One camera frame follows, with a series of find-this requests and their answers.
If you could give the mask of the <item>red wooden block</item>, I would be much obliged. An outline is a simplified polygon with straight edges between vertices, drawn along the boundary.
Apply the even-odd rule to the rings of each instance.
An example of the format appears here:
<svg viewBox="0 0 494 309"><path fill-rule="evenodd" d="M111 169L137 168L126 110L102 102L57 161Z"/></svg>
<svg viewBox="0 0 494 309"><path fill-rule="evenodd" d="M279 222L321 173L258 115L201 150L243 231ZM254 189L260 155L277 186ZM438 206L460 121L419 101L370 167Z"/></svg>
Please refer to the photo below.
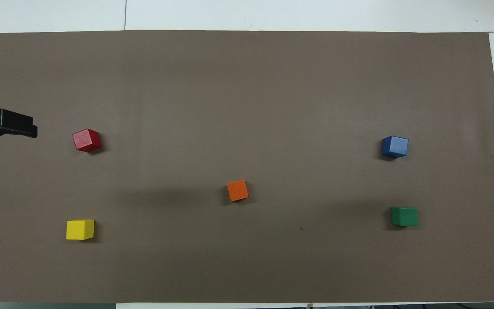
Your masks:
<svg viewBox="0 0 494 309"><path fill-rule="evenodd" d="M92 152L102 147L99 133L92 129L84 129L73 133L72 139L77 151Z"/></svg>

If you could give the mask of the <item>yellow wooden block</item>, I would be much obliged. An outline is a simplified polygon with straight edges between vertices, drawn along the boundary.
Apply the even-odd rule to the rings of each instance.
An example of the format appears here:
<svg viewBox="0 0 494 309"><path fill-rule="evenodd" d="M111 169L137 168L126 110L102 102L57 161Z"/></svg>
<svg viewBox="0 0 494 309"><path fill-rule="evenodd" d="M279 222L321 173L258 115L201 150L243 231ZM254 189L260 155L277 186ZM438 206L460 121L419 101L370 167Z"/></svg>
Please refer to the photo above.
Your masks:
<svg viewBox="0 0 494 309"><path fill-rule="evenodd" d="M66 223L66 240L88 240L94 237L95 220L77 219Z"/></svg>

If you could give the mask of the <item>blue wooden block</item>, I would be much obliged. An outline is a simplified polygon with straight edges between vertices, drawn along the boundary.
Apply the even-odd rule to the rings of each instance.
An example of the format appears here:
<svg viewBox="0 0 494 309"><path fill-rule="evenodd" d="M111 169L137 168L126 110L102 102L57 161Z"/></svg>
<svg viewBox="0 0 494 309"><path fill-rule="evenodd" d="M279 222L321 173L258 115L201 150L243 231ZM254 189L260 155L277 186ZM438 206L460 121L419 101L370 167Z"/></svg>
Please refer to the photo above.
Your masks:
<svg viewBox="0 0 494 309"><path fill-rule="evenodd" d="M408 154L409 139L400 136L388 136L382 140L382 155L392 158L405 157Z"/></svg>

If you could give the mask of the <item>green wooden block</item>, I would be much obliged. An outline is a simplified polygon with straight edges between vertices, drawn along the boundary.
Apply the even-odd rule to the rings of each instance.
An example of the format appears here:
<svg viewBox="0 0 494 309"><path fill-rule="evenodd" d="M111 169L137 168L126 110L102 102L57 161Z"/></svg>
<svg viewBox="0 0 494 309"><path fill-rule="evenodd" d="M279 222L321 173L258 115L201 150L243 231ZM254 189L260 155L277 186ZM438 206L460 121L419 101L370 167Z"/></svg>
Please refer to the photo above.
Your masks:
<svg viewBox="0 0 494 309"><path fill-rule="evenodd" d="M418 209L414 207L392 207L392 224L399 227L417 227L419 225Z"/></svg>

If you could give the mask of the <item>orange wooden block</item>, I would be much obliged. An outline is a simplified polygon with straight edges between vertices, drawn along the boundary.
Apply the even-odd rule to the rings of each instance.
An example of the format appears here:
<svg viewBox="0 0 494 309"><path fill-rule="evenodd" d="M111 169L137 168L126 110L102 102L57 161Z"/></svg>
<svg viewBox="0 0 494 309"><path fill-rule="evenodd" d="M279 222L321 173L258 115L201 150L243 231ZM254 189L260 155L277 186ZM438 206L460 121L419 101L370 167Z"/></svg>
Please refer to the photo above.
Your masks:
<svg viewBox="0 0 494 309"><path fill-rule="evenodd" d="M245 180L238 180L227 184L229 198L232 202L240 201L249 197Z"/></svg>

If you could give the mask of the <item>brown paper table mat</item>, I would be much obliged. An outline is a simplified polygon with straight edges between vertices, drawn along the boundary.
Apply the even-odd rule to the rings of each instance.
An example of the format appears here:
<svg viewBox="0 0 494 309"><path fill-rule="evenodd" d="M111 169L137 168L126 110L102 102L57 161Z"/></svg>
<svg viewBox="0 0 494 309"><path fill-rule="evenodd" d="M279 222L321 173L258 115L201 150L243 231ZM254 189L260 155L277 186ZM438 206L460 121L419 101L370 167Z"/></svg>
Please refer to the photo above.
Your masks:
<svg viewBox="0 0 494 309"><path fill-rule="evenodd" d="M494 301L486 33L0 33L0 108L0 302Z"/></svg>

